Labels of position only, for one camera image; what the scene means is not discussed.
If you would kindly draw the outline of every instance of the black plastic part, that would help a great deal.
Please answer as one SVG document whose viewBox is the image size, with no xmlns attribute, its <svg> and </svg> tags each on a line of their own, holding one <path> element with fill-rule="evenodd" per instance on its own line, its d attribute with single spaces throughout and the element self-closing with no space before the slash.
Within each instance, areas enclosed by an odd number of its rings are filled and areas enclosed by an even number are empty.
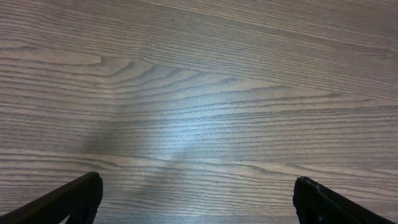
<svg viewBox="0 0 398 224">
<path fill-rule="evenodd" d="M 89 172 L 64 186 L 0 217 L 0 223 L 92 224 L 103 196 L 103 181 Z"/>
<path fill-rule="evenodd" d="M 394 224 L 308 177 L 296 180 L 293 204 L 300 224 Z"/>
</svg>

